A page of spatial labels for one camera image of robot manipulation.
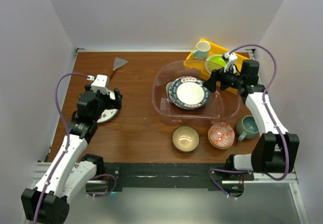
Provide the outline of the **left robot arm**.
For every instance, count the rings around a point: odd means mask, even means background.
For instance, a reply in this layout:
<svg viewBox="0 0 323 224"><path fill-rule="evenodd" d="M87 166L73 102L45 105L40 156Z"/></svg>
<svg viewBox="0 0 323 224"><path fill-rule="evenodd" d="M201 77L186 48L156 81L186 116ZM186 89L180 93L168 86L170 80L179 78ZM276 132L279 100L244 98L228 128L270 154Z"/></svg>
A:
<svg viewBox="0 0 323 224"><path fill-rule="evenodd" d="M21 195L27 220L34 223L64 223L72 200L86 182L103 177L104 164L100 156L89 154L77 168L75 164L98 129L97 121L103 111L121 107L119 89L94 90L90 85L85 86L56 157L35 187L26 188Z"/></svg>

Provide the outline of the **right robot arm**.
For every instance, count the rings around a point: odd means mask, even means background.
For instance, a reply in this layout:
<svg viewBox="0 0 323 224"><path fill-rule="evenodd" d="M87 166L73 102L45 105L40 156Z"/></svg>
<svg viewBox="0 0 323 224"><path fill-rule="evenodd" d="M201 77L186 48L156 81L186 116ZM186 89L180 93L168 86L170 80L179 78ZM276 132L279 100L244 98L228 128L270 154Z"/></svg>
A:
<svg viewBox="0 0 323 224"><path fill-rule="evenodd" d="M291 134L279 121L265 86L258 83L259 62L244 60L239 73L235 66L213 70L203 86L215 92L220 89L237 89L238 95L250 110L259 130L260 138L251 154L230 155L225 175L230 180L243 173L262 173L275 181L281 181L293 170L299 147L299 137Z"/></svg>

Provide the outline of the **teal rim lettered plate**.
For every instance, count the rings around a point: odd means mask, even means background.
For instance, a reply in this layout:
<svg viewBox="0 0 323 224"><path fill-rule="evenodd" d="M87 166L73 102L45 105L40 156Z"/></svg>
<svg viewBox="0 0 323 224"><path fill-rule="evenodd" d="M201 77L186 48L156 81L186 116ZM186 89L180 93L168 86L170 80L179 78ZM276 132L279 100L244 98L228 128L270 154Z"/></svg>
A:
<svg viewBox="0 0 323 224"><path fill-rule="evenodd" d="M172 96L176 106L182 109L198 109L209 101L210 91L202 86L202 80L182 76L173 81Z"/></svg>

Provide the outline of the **cream black bowl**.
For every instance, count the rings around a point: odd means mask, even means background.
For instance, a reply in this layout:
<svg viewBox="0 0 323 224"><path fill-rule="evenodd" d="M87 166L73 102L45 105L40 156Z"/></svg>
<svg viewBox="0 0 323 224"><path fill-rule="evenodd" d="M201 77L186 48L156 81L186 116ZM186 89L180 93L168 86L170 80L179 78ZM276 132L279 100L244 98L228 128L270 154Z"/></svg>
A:
<svg viewBox="0 0 323 224"><path fill-rule="evenodd" d="M200 142L197 131L190 126L180 126L172 134L172 143L174 147L183 153L194 151Z"/></svg>

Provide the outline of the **white flower plate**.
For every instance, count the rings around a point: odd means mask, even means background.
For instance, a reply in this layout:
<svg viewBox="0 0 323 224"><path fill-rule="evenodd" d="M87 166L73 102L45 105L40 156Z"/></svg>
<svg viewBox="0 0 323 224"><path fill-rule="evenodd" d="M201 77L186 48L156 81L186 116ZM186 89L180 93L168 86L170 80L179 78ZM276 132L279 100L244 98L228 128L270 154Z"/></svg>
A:
<svg viewBox="0 0 323 224"><path fill-rule="evenodd" d="M118 109L105 109L102 112L99 119L97 120L97 123L101 124L101 123L105 123L105 122L110 121L112 118L114 118L116 116L118 111L119 111Z"/></svg>

